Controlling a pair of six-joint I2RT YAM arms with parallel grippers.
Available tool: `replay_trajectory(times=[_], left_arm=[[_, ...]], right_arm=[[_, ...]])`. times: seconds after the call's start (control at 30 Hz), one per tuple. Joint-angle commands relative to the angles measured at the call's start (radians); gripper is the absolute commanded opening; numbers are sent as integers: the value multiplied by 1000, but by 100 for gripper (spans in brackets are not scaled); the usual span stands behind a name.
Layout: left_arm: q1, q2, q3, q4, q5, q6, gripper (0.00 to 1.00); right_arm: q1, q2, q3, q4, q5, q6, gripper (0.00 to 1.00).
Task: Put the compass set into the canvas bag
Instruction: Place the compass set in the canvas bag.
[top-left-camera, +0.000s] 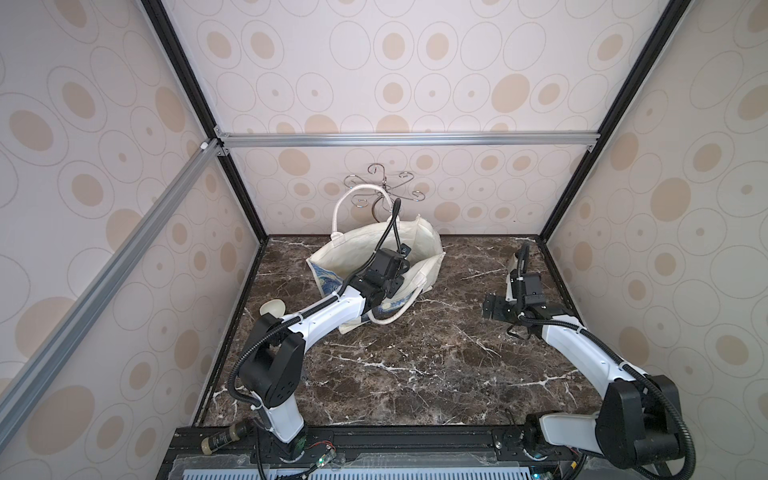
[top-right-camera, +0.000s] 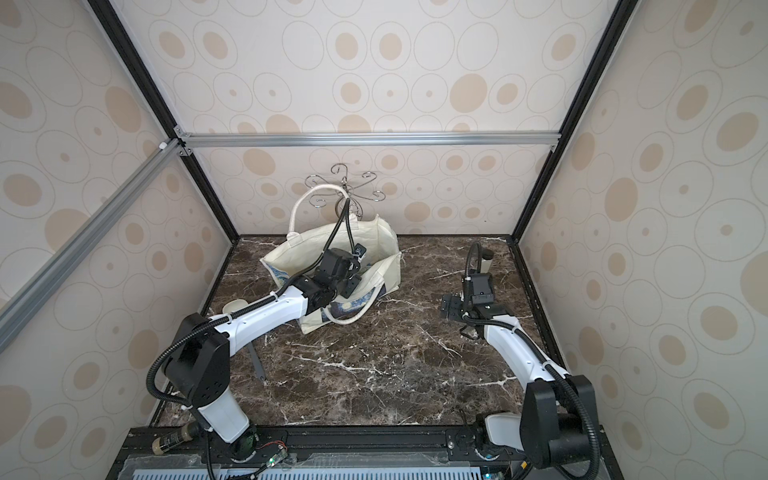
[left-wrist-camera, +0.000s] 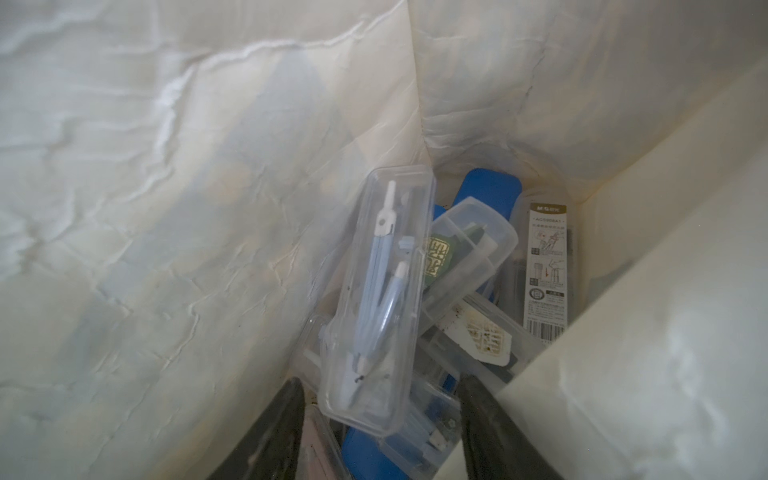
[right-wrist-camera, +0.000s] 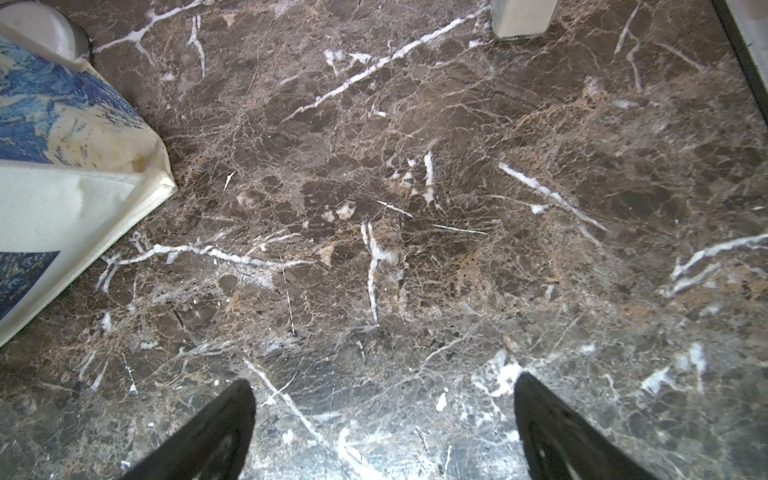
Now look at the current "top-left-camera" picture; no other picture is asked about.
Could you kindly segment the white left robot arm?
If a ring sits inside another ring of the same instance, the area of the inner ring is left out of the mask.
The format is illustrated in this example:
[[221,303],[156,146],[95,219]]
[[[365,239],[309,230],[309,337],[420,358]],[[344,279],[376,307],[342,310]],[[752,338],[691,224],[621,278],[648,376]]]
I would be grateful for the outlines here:
[[289,444],[304,434],[295,391],[306,352],[342,324],[390,299],[404,283],[410,247],[379,248],[339,289],[297,313],[261,315],[227,379],[230,395],[257,408],[261,428]]

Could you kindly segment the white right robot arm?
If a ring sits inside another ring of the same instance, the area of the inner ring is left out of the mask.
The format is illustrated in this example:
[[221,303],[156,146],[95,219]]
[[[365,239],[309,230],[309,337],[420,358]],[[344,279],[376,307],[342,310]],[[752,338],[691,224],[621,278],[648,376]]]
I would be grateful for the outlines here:
[[505,294],[486,295],[482,315],[511,328],[524,327],[558,350],[602,400],[594,414],[528,415],[522,433],[526,450],[543,445],[569,447],[647,478],[654,475],[649,466],[680,460],[678,477],[692,475],[695,444],[674,382],[622,358],[568,309],[549,303],[539,275],[510,271]]

